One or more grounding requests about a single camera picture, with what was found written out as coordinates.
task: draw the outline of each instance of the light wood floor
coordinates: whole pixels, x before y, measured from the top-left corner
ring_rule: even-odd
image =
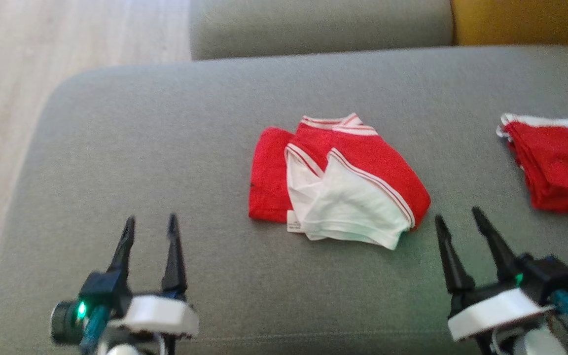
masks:
[[[0,235],[48,95],[91,68],[190,59],[189,0],[0,0]]]

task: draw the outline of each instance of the gray fabric surface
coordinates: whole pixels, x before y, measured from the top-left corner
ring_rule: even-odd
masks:
[[[251,159],[270,125],[357,112],[402,153],[432,206],[396,251],[311,242],[247,217]],[[180,217],[199,339],[181,354],[474,354],[446,328],[433,225],[442,213],[478,283],[494,263],[470,209],[516,252],[568,263],[568,215],[534,211],[494,134],[502,112],[568,117],[568,47],[394,50],[110,68],[49,100],[0,248],[0,354],[74,354],[52,307],[108,265],[137,220],[133,290],[157,289]]]
[[[195,0],[193,59],[451,45],[449,0]]]

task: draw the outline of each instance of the robotic arm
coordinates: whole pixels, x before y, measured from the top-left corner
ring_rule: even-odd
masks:
[[[198,335],[199,318],[185,299],[187,282],[176,215],[168,222],[169,250],[161,289],[133,294],[128,287],[135,218],[128,218],[106,272],[92,272],[76,301],[54,308],[50,333],[61,345],[78,345],[82,355],[174,354],[176,339]]]
[[[568,266],[555,256],[515,256],[478,207],[473,215],[497,267],[497,282],[480,287],[462,266],[444,219],[435,218],[446,289],[452,295],[448,327],[453,340],[474,339],[483,355],[566,355],[546,317],[568,315]]]

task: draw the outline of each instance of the white label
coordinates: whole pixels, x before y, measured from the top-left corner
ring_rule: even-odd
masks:
[[[286,231],[291,233],[303,233],[302,224],[297,220],[295,211],[286,211]]]

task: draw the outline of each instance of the mustard yellow fabric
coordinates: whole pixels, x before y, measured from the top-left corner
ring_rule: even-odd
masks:
[[[568,44],[568,0],[451,2],[456,44]]]

